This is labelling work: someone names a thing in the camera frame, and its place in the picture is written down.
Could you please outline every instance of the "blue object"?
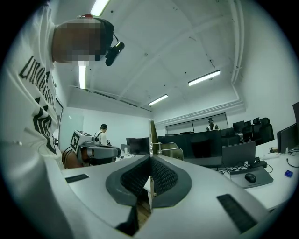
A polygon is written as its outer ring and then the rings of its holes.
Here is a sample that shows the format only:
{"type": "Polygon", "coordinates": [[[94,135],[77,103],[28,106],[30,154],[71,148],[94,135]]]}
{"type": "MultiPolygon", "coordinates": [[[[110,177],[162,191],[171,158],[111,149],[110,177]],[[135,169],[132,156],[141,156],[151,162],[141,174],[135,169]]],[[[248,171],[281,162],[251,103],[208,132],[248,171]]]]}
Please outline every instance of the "blue object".
{"type": "Polygon", "coordinates": [[[289,171],[289,170],[287,170],[286,172],[285,172],[285,176],[287,176],[287,177],[291,177],[293,175],[293,172],[291,172],[291,171],[289,171]]]}

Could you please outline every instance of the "mouse pad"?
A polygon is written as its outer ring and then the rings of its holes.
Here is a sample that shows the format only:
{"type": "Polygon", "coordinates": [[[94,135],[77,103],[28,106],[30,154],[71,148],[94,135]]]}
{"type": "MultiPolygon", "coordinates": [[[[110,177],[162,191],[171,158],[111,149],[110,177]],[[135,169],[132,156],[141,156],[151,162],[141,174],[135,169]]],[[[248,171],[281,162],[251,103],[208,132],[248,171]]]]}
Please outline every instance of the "mouse pad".
{"type": "Polygon", "coordinates": [[[273,182],[273,178],[263,167],[230,172],[230,178],[231,181],[244,189],[258,187],[273,182]],[[251,173],[256,177],[255,183],[250,183],[245,179],[247,173],[251,173]]]}

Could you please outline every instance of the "black hair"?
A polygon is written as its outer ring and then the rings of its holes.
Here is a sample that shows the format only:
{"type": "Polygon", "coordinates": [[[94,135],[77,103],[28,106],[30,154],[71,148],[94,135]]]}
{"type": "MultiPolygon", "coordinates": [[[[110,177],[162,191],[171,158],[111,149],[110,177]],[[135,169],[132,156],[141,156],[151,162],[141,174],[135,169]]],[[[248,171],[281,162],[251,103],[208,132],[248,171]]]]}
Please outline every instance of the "black hair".
{"type": "Polygon", "coordinates": [[[108,129],[108,126],[106,124],[102,124],[100,129],[108,129]]]}

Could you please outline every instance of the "head-mounted camera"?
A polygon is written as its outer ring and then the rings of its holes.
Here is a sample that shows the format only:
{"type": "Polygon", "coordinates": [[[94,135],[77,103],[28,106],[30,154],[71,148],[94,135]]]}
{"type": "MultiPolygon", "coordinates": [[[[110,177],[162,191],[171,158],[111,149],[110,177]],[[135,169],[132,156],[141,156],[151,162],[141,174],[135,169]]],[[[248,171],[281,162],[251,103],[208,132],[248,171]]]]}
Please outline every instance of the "head-mounted camera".
{"type": "MultiPolygon", "coordinates": [[[[98,17],[94,17],[92,14],[85,14],[82,16],[78,16],[77,18],[94,18],[94,19],[97,19],[98,21],[100,21],[101,23],[103,23],[103,25],[105,27],[105,31],[106,31],[105,48],[107,49],[106,54],[105,54],[105,58],[106,58],[105,63],[107,66],[111,66],[112,63],[117,58],[117,56],[120,54],[120,52],[125,48],[125,44],[123,42],[120,42],[118,40],[118,38],[115,36],[115,34],[113,32],[114,26],[107,20],[101,19],[98,17]],[[117,44],[115,46],[111,47],[113,36],[116,38],[117,44]]],[[[96,61],[101,60],[101,58],[102,58],[101,56],[95,56],[96,61]]]]}

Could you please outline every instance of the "black strap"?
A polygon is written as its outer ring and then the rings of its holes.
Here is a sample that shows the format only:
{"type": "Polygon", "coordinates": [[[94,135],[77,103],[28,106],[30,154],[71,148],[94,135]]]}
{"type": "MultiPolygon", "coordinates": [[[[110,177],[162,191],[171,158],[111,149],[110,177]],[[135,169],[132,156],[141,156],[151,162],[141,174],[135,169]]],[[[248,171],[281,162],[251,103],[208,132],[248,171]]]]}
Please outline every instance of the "black strap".
{"type": "MultiPolygon", "coordinates": [[[[97,132],[94,133],[94,136],[96,135],[96,133],[97,133],[97,132]]],[[[99,136],[100,134],[102,134],[102,133],[103,133],[103,132],[100,131],[99,134],[98,134],[98,136],[99,136]]],[[[98,136],[97,136],[97,137],[98,137],[98,136]]]]}

